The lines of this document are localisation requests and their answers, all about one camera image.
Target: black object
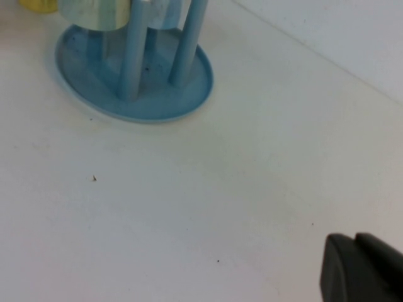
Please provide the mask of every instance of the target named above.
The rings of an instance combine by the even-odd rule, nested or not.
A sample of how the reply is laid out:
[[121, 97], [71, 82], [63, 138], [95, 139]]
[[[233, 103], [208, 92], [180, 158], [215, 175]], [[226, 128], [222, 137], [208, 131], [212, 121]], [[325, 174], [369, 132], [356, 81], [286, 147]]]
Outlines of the black object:
[[403, 255], [370, 234], [327, 237], [324, 302], [403, 302]]

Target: blue stand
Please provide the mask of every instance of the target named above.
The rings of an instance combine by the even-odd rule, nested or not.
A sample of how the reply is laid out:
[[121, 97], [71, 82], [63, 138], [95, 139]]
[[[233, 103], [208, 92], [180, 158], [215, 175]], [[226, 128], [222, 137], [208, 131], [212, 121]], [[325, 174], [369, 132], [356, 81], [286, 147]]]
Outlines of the blue stand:
[[198, 37], [208, 0], [192, 0], [183, 31], [147, 28], [150, 1], [133, 0], [126, 28], [70, 27], [56, 63], [86, 103], [129, 121], [159, 123], [198, 109], [213, 87], [213, 71]]

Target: blue plastic base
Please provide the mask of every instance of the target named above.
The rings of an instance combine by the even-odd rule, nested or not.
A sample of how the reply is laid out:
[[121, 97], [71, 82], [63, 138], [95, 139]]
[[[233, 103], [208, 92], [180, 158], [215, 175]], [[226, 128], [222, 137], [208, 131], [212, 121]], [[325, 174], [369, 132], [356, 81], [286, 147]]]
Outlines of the blue plastic base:
[[131, 101], [116, 95], [126, 29], [88, 33], [78, 26], [67, 29], [57, 44], [56, 64], [71, 88], [94, 108], [128, 121], [161, 123], [194, 112], [208, 99], [213, 71], [200, 47], [185, 87], [175, 88], [167, 81], [180, 30], [148, 30], [140, 92]]

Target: yellow object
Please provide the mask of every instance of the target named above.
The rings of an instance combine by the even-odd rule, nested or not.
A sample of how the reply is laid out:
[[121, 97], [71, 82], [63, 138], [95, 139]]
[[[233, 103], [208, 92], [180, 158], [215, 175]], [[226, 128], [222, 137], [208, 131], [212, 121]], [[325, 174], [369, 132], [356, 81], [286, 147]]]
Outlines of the yellow object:
[[57, 11], [57, 0], [18, 0], [20, 4], [37, 13], [53, 13]]

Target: white tabletop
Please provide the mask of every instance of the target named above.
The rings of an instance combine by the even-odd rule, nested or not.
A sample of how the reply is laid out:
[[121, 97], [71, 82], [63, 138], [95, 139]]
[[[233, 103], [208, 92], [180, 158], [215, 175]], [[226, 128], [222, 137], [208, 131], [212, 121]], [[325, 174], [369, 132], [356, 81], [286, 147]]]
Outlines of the white tabletop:
[[208, 104], [126, 123], [63, 85], [66, 26], [0, 2], [1, 301], [320, 301], [328, 233], [403, 250], [401, 105], [220, 0]]

